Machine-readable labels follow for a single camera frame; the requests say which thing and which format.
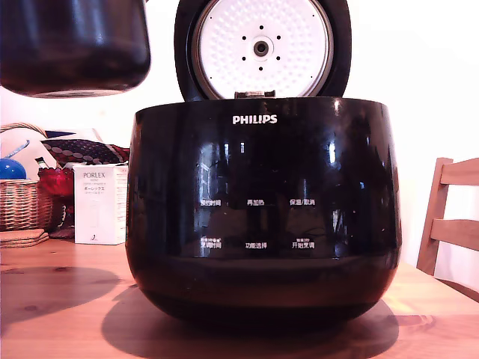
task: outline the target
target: wicker basket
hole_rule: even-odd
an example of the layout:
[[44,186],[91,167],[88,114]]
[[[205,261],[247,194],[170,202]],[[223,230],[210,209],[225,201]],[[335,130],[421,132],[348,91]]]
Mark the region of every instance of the wicker basket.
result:
[[[27,123],[12,123],[0,128],[0,133],[9,129],[33,129],[42,135],[45,132]],[[53,200],[38,181],[27,179],[0,180],[0,232],[6,230],[51,230],[63,218],[63,206]]]

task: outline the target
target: product box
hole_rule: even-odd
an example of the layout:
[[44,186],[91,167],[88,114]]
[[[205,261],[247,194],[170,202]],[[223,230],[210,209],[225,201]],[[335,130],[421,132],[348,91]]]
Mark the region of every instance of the product box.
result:
[[75,165],[75,243],[119,245],[126,239],[126,165]]

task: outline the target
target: table surface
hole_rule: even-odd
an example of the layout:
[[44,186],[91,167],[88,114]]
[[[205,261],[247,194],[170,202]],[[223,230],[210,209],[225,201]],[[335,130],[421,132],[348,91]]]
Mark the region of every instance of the table surface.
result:
[[378,305],[330,332],[193,328],[136,287],[124,245],[1,251],[2,358],[479,358],[479,304],[401,264]]

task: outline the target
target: rice cooker lid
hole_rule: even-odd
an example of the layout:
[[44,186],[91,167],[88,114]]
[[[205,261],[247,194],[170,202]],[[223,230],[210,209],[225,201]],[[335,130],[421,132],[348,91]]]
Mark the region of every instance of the rice cooker lid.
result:
[[[181,43],[179,28],[189,22],[185,12],[195,8],[186,44]],[[344,94],[351,61],[346,1],[181,0],[176,27],[180,87],[187,73],[201,99],[233,99],[238,93],[282,98]],[[185,48],[187,66],[182,67],[178,55]],[[191,89],[182,88],[182,93],[185,100],[198,99]]]

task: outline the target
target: chair backrest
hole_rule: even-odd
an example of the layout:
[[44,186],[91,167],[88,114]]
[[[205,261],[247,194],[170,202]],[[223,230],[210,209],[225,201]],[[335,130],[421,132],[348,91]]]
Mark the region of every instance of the chair backrest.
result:
[[440,242],[479,251],[479,221],[445,220],[444,212],[450,185],[479,186],[479,159],[453,163],[437,159],[427,206],[417,268],[434,275]]

